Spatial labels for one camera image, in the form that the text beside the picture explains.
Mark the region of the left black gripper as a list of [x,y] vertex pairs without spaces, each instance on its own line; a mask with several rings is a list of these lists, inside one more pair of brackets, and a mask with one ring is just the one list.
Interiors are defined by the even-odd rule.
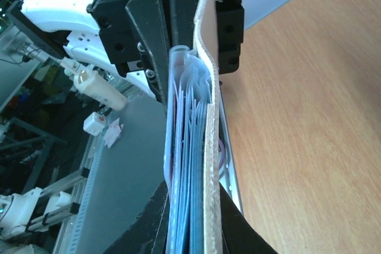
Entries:
[[[167,105],[168,51],[172,46],[193,46],[193,19],[199,0],[94,0],[88,13],[97,22],[107,60],[115,73],[126,77],[135,70],[146,76],[156,100]],[[243,42],[242,0],[216,0],[220,73],[239,68]]]

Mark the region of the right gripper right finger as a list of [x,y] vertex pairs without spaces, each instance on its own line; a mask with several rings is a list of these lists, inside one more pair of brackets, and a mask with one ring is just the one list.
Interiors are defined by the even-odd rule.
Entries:
[[224,187],[220,187],[223,254],[277,254],[248,223]]

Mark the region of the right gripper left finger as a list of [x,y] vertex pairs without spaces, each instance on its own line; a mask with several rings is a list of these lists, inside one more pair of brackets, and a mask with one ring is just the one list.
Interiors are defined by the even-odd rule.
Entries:
[[105,253],[165,253],[169,212],[168,190],[162,181],[134,223]]

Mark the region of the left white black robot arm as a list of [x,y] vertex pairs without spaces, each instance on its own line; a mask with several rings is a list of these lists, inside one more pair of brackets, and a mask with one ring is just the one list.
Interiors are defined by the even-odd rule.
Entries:
[[[51,56],[95,65],[131,81],[162,104],[168,94],[168,52],[193,46],[201,0],[19,0],[8,15]],[[214,0],[207,29],[217,42],[219,72],[239,68],[242,0]]]

